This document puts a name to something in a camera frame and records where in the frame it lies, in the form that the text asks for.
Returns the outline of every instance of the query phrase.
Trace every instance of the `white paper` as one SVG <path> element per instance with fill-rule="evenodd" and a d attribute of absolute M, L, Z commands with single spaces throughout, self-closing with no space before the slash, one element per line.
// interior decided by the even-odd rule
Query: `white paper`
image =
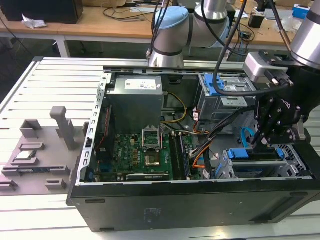
<path fill-rule="evenodd" d="M 125 81 L 126 90 L 157 90 L 154 79 L 128 79 Z"/>
<path fill-rule="evenodd" d="M 22 14 L 22 24 L 24 24 L 25 26 L 27 26 L 30 29 L 35 29 L 35 28 L 43 28 L 46 27 L 46 23 L 43 20 L 33 20 L 30 18 L 27 18 L 26 16 L 24 16 Z"/>
<path fill-rule="evenodd" d="M 235 17 L 235 18 L 239 17 L 239 13 L 240 13 L 240 10 L 235 10 L 235 15 L 234 15 L 234 17 Z M 248 14 L 246 14 L 245 12 L 242 14 L 242 19 L 246 19 L 246 18 L 248 18 L 248 17 L 249 17 Z"/>

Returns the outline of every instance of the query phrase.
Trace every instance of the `blue cable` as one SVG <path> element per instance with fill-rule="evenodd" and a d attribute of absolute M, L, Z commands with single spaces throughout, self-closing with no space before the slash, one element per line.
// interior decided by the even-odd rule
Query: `blue cable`
<path fill-rule="evenodd" d="M 241 141 L 242 141 L 244 148 L 249 147 L 247 140 L 246 140 L 246 131 L 248 131 L 250 133 L 251 137 L 253 137 L 255 135 L 255 132 L 250 127 L 244 126 L 241 128 Z"/>

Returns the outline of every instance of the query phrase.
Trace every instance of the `green circuit board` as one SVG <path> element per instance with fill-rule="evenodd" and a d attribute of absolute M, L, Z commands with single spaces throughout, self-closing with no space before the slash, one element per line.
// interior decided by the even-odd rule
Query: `green circuit board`
<path fill-rule="evenodd" d="M 143 149 L 142 134 L 118 134 L 114 139 L 114 151 L 112 161 L 99 161 L 98 173 L 101 181 L 115 181 L 115 174 L 148 174 L 159 173 L 169 175 L 169 179 L 174 179 L 169 134 L 160 136 L 161 150 Z M 185 152 L 194 149 L 191 135 L 182 137 Z M 144 142 L 156 144 L 157 135 L 145 135 Z M 190 176 L 192 180 L 198 179 L 198 175 Z"/>

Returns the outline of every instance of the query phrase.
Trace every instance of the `sticker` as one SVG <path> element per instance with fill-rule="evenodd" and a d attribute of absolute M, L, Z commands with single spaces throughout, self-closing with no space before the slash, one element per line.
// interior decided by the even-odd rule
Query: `sticker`
<path fill-rule="evenodd" d="M 32 169 L 19 169 L 18 172 L 20 173 L 33 173 Z"/>
<path fill-rule="evenodd" d="M 126 90 L 156 90 L 156 80 L 154 79 L 128 79 L 125 81 Z"/>
<path fill-rule="evenodd" d="M 219 153 L 214 153 L 210 160 L 219 160 Z"/>
<path fill-rule="evenodd" d="M 195 120 L 195 121 L 199 120 L 199 114 L 197 112 L 193 113 L 193 120 Z"/>
<path fill-rule="evenodd" d="M 207 170 L 203 169 L 202 174 L 203 174 L 203 176 L 204 176 L 206 179 L 209 179 L 210 174 L 207 172 Z"/>

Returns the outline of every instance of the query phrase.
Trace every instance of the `yellow wire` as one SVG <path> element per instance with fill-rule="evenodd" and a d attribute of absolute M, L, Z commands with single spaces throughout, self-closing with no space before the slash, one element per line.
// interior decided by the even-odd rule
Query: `yellow wire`
<path fill-rule="evenodd" d="M 171 121 L 161 121 L 161 123 L 175 124 L 175 123 L 178 123 L 178 122 L 182 121 L 183 119 L 185 119 L 185 117 L 187 116 L 187 110 L 188 109 L 187 109 L 186 105 L 184 104 L 184 102 L 177 95 L 175 95 L 172 92 L 168 92 L 168 94 L 171 94 L 172 96 L 176 97 L 176 99 L 178 99 L 178 101 L 183 105 L 184 113 L 183 113 L 183 116 L 181 118 L 179 118 L 179 119 L 171 120 Z"/>

